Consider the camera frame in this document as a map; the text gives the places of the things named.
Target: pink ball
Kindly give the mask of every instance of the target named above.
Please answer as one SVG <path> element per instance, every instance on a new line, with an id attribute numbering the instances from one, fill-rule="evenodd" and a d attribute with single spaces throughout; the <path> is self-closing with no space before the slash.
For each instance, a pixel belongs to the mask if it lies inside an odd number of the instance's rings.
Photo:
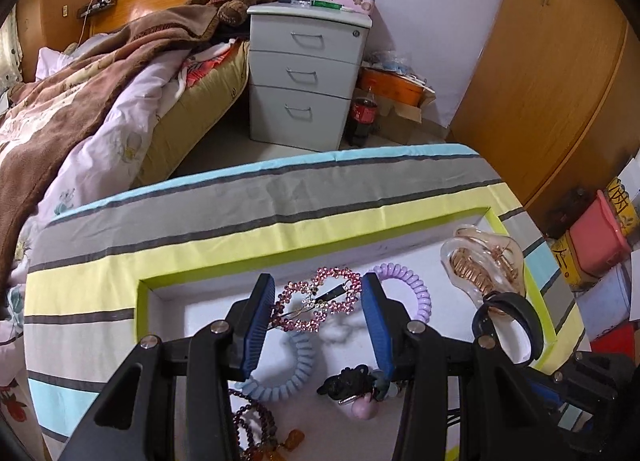
<path id="1" fill-rule="evenodd" d="M 371 397 L 371 393 L 359 397 L 351 404 L 351 414 L 357 419 L 371 419 L 378 413 L 378 402 Z"/>

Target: curtain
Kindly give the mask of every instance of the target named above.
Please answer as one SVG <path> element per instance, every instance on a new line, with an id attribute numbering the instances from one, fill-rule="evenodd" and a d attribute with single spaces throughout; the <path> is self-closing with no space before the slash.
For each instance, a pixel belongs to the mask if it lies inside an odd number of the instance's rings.
<path id="1" fill-rule="evenodd" d="M 0 28 L 0 94 L 22 81 L 20 61 L 22 48 L 15 22 L 15 6 Z"/>

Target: bottle of dark soda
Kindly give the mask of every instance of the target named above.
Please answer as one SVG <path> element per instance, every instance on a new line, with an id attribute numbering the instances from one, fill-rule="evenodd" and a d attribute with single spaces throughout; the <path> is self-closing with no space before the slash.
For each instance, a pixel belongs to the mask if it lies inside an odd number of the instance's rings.
<path id="1" fill-rule="evenodd" d="M 351 104 L 351 110 L 344 127 L 344 137 L 350 146 L 364 147 L 377 112 L 378 104 L 369 86 L 367 94 L 358 96 Z"/>

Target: transparent hair claw clip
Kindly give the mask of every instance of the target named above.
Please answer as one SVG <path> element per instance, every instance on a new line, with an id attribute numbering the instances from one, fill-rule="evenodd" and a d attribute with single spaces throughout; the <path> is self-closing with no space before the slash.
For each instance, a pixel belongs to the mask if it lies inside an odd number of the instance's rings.
<path id="1" fill-rule="evenodd" d="M 455 237 L 442 244 L 440 260 L 452 284 L 464 291 L 476 307 L 492 291 L 526 296 L 524 256 L 508 235 L 461 226 Z"/>

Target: floor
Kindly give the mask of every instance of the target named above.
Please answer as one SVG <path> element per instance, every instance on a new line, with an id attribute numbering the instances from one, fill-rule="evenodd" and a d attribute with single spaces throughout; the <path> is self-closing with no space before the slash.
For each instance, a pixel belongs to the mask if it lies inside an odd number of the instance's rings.
<path id="1" fill-rule="evenodd" d="M 416 131 L 409 141 L 409 145 L 440 143 L 443 143 L 442 139 L 423 131 Z M 397 145 L 376 135 L 369 136 L 367 141 L 367 147 Z M 340 149 L 350 149 L 350 146 L 343 141 Z M 175 170 L 172 178 L 264 160 L 314 154 L 314 152 L 250 140 L 248 97 L 243 94 L 222 120 L 187 155 Z"/>

